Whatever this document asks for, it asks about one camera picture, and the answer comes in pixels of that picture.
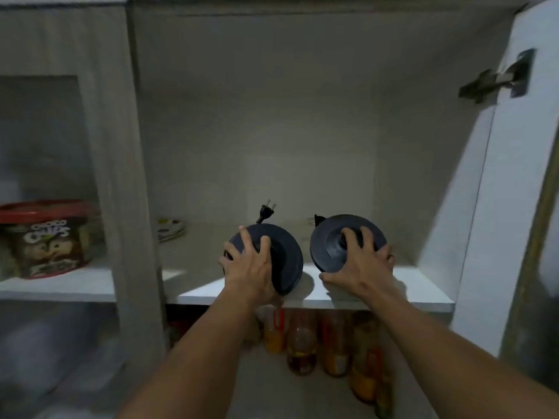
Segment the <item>person's left hand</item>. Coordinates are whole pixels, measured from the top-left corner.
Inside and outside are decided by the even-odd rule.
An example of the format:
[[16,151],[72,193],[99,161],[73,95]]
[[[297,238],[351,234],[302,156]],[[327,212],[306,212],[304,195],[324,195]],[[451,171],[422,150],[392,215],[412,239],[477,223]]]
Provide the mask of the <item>person's left hand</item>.
[[246,301],[253,310],[266,305],[281,308],[283,299],[271,278],[270,239],[262,237],[260,251],[254,257],[243,257],[241,252],[231,242],[224,243],[219,264],[224,272],[225,290]]

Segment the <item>person's right hand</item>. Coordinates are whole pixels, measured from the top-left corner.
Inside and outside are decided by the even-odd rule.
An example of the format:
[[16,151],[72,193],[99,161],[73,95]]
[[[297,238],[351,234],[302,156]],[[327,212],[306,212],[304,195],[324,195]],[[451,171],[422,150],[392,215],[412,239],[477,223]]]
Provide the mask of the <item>person's right hand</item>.
[[347,258],[344,267],[336,273],[346,275],[347,287],[341,290],[359,298],[371,306],[381,296],[401,296],[400,285],[394,277],[393,271],[387,266],[387,257],[393,255],[390,245],[376,251],[376,256],[362,253],[355,233],[344,228],[343,234],[347,243]]

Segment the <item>black kettle base with plug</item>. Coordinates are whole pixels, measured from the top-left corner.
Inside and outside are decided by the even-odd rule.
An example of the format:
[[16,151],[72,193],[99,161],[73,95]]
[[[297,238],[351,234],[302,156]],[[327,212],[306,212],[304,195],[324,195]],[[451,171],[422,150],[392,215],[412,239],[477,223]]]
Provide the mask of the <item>black kettle base with plug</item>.
[[314,215],[309,220],[315,226],[310,238],[310,256],[316,267],[324,273],[341,270],[347,258],[344,228],[351,229],[363,246],[361,228],[366,227],[373,234],[374,250],[379,251],[387,244],[384,233],[371,221],[352,214],[338,214],[330,217]]
[[260,251],[261,239],[270,239],[270,258],[272,264],[272,283],[276,292],[288,296],[299,283],[304,267],[303,253],[297,240],[284,228],[267,223],[275,212],[276,204],[261,206],[259,217],[255,224],[247,227],[252,244],[256,251]]

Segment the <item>person's right forearm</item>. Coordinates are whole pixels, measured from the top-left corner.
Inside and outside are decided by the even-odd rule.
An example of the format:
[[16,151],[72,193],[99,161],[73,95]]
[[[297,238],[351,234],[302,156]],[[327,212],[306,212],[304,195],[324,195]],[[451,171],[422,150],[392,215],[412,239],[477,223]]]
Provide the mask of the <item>person's right forearm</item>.
[[398,294],[368,297],[439,419],[559,419],[559,394]]

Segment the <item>person's left forearm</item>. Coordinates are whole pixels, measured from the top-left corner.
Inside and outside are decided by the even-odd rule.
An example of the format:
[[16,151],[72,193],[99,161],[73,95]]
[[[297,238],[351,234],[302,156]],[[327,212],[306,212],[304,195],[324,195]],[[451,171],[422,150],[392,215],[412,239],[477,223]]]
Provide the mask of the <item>person's left forearm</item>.
[[115,419],[224,419],[243,341],[272,286],[225,288]]

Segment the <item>white cabinet shelf board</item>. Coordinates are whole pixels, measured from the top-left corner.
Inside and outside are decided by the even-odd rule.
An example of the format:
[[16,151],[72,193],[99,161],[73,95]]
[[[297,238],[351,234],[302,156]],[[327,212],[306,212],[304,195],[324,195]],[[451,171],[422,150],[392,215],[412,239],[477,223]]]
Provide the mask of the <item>white cabinet shelf board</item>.
[[[417,267],[396,266],[395,278],[407,300],[426,312],[451,313],[454,302]],[[220,295],[225,279],[217,265],[200,269],[163,269],[167,301],[175,304],[210,305]],[[297,286],[283,296],[283,308],[305,310],[367,310],[365,304],[338,288],[326,287],[318,269],[305,263]]]

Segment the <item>amber glass bottle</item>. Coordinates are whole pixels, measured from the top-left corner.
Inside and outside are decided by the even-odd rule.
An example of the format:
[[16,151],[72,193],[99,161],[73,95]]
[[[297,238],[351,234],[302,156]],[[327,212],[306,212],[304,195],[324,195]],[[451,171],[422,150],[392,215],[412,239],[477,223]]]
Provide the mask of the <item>amber glass bottle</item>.
[[286,337],[288,369],[298,376],[310,375],[317,362],[317,314],[311,310],[291,310]]

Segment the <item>stack of plates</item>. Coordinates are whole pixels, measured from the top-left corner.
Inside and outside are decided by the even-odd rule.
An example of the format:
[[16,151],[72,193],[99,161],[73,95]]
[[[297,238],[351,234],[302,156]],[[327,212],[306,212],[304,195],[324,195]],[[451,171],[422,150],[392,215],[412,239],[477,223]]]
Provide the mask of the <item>stack of plates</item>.
[[159,218],[157,220],[157,237],[158,242],[167,242],[178,239],[185,234],[185,223],[178,219]]

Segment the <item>tall orange sauce bottle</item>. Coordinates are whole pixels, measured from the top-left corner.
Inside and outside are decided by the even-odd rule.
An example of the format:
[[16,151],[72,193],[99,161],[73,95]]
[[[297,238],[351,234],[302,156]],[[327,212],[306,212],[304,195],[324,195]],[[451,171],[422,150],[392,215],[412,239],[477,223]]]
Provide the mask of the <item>tall orange sauce bottle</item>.
[[374,404],[382,374],[380,324],[371,312],[356,311],[351,316],[352,366],[349,385],[354,396]]

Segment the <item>white cabinet door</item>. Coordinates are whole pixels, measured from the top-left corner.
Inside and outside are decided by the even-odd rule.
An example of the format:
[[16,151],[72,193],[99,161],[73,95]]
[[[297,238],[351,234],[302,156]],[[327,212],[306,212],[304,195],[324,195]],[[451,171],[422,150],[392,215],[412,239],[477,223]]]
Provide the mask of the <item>white cabinet door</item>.
[[498,357],[559,127],[559,0],[519,13],[505,71],[537,53],[528,93],[497,102],[482,167],[452,329]]

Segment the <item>cereal tub with red lid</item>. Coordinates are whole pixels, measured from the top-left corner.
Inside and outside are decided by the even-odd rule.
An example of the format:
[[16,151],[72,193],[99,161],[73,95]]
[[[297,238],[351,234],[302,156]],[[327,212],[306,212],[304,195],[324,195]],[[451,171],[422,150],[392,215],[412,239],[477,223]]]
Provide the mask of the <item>cereal tub with red lid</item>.
[[100,209],[94,203],[42,199],[0,204],[0,281],[81,269],[103,241]]

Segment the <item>metal cabinet hinge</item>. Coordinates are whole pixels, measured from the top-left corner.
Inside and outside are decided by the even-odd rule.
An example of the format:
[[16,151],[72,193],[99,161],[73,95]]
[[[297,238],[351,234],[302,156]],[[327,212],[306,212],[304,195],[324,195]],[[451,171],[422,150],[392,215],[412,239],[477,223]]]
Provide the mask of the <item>metal cabinet hinge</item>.
[[480,104],[501,89],[509,89],[511,98],[525,96],[529,90],[536,53],[536,48],[521,52],[516,62],[503,72],[493,72],[491,69],[481,72],[475,80],[459,88],[458,98]]

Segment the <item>grey wooden wall cabinet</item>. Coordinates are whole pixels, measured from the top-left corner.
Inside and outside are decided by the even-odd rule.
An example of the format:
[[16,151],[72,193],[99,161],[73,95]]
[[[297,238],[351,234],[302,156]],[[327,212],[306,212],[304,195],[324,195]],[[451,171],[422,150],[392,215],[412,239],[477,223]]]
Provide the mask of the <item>grey wooden wall cabinet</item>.
[[44,1],[0,0],[0,204],[84,199],[104,241],[0,281],[0,419],[113,419],[171,348],[165,310],[206,306],[168,302],[163,269],[217,265],[266,200],[304,264],[310,217],[369,219],[452,329],[498,96],[458,91],[545,0]]

